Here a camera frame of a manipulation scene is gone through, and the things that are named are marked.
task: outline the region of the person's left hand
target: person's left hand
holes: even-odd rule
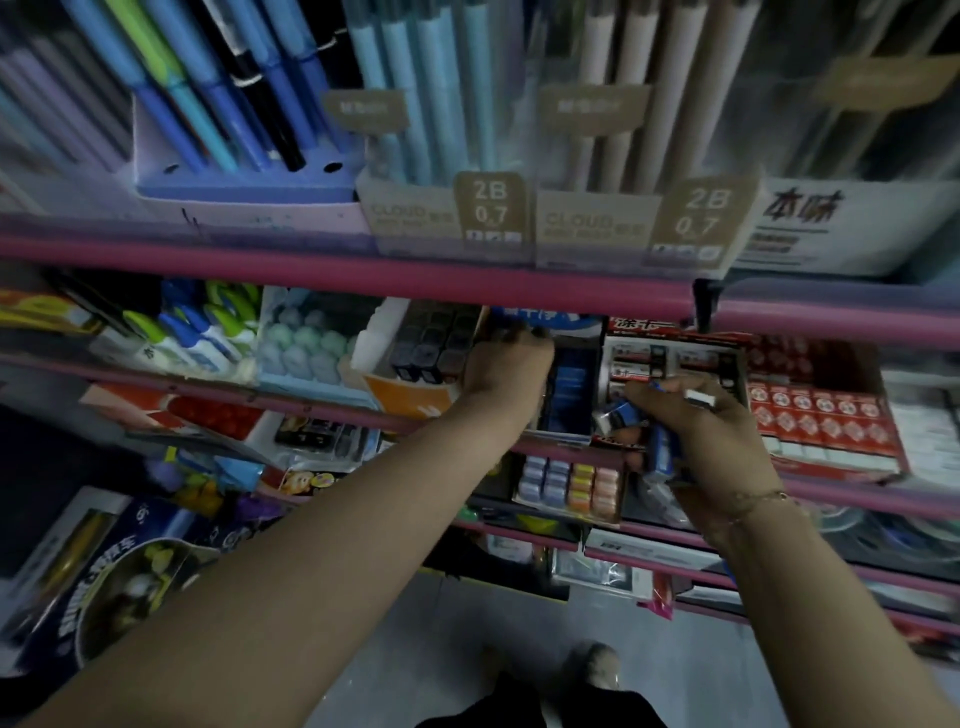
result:
[[[523,429],[537,412],[553,364],[553,341],[539,333],[518,328],[503,341],[474,346],[464,372],[464,398],[492,401]]]

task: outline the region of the brown label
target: brown label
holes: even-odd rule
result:
[[[522,243],[527,232],[527,184],[517,172],[459,172],[453,179],[465,240]]]
[[[334,121],[348,132],[378,136],[410,126],[403,91],[386,88],[338,88],[321,102]]]
[[[647,247],[660,198],[591,192],[537,193],[537,244]]]
[[[960,70],[960,55],[898,58],[841,57],[813,97],[848,111],[886,112],[929,104]]]
[[[540,123],[552,132],[610,136],[643,126],[648,85],[550,84],[540,89]]]
[[[373,179],[356,182],[360,207],[378,236],[460,238],[460,220],[449,187],[416,187]]]
[[[663,265],[724,268],[746,244],[764,196],[758,177],[684,180],[663,197],[650,254]]]

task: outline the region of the gray tile floor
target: gray tile floor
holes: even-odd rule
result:
[[[786,720],[753,632],[678,613],[667,621],[627,599],[572,588],[567,604],[418,574],[330,689],[306,728],[414,726],[483,697],[484,644],[543,683],[571,648],[616,648],[621,681],[670,728],[777,728]],[[936,670],[960,703],[960,673]]]

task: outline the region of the foot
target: foot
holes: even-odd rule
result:
[[[620,690],[620,658],[607,644],[597,643],[587,653],[584,679],[605,691]]]

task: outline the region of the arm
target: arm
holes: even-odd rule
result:
[[[689,388],[714,395],[716,412],[676,394]],[[628,396],[681,436],[699,485],[675,495],[732,569],[791,725],[960,725],[866,587],[806,514],[777,496],[782,484],[750,412],[702,378],[668,380],[666,389]]]
[[[463,396],[244,544],[24,728],[300,728],[540,398],[553,345],[480,344]]]

